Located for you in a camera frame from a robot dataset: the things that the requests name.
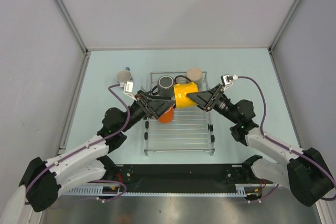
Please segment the yellow mug black handle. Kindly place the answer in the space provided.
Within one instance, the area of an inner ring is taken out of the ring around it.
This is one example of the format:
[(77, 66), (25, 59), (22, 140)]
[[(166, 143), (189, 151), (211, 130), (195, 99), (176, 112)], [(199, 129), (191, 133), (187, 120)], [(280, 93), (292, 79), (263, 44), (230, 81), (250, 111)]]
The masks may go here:
[(196, 103), (187, 97), (189, 93), (198, 91), (196, 83), (192, 82), (187, 76), (178, 75), (174, 78), (174, 99), (177, 109), (196, 106)]

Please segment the orange mug black handle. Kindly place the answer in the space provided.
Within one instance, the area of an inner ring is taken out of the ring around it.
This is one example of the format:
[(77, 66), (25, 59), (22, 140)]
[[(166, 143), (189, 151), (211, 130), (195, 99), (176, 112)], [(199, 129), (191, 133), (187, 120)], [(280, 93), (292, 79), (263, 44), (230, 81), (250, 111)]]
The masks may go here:
[(172, 122), (174, 119), (174, 107), (170, 107), (167, 111), (165, 111), (157, 120), (160, 123), (168, 124)]

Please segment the light blue mug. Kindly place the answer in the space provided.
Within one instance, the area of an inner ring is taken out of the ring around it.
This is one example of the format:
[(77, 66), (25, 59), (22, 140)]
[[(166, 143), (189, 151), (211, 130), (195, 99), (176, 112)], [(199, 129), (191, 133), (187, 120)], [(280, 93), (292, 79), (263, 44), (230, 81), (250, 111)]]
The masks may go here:
[(133, 80), (133, 75), (130, 71), (129, 67), (126, 67), (123, 70), (120, 70), (117, 74), (116, 74), (116, 80), (119, 83), (122, 82), (128, 82), (128, 81), (132, 81)]

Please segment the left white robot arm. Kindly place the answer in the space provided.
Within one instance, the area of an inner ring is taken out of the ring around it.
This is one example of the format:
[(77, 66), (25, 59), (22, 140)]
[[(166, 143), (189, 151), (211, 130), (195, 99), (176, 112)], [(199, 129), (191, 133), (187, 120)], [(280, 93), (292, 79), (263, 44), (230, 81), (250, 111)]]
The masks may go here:
[(33, 159), (20, 181), (26, 189), (26, 203), (34, 212), (49, 208), (63, 193), (96, 180), (112, 181), (117, 173), (108, 154), (127, 139), (125, 132), (144, 117), (158, 119), (175, 102), (170, 97), (138, 91), (125, 111), (109, 108), (97, 134), (74, 150), (43, 161)]

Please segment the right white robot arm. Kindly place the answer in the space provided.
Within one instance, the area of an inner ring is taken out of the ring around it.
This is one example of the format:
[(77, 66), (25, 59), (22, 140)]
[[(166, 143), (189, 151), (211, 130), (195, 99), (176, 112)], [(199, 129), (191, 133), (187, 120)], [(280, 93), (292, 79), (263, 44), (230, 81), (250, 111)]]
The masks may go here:
[(230, 128), (234, 140), (254, 148), (272, 159), (255, 158), (242, 169), (243, 179), (254, 183), (262, 178), (288, 188), (305, 206), (312, 206), (335, 188), (332, 177), (320, 152), (314, 148), (303, 150), (268, 136), (253, 121), (254, 106), (251, 101), (240, 100), (236, 104), (224, 95), (224, 87), (187, 94), (187, 97), (204, 110), (215, 110), (233, 122)]

